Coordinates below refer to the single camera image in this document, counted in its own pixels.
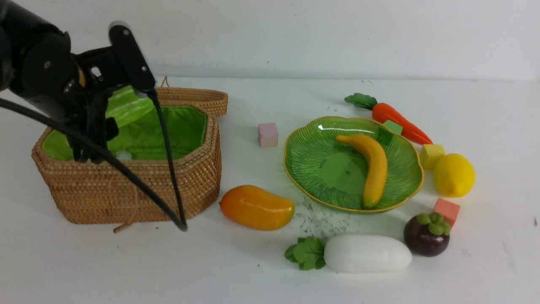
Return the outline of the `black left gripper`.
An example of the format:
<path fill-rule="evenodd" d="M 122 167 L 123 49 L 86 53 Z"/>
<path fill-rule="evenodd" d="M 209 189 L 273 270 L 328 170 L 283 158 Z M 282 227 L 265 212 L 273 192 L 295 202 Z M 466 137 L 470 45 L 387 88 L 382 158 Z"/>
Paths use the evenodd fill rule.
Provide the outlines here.
<path fill-rule="evenodd" d="M 114 119 L 106 118 L 113 92 L 114 88 L 99 83 L 91 83 L 89 88 L 85 88 L 75 78 L 63 79 L 63 94 L 73 106 L 69 126 L 92 141 L 91 145 L 86 147 L 86 157 L 94 164 L 106 161 L 108 142 L 119 133 Z M 77 141 L 72 141 L 71 149 L 74 160 L 84 163 L 84 147 Z"/>

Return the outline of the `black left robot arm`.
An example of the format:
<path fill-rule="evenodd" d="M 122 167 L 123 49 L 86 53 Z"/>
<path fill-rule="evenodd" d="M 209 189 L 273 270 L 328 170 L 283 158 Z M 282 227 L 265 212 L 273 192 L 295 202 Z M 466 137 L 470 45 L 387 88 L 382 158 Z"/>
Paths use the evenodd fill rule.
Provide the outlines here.
<path fill-rule="evenodd" d="M 1 2 L 1 89 L 35 110 L 7 100 L 2 108 L 63 133 L 75 161 L 113 158 L 107 144 L 119 131 L 105 116 L 111 89 L 73 54 L 67 32 L 11 0 Z"/>

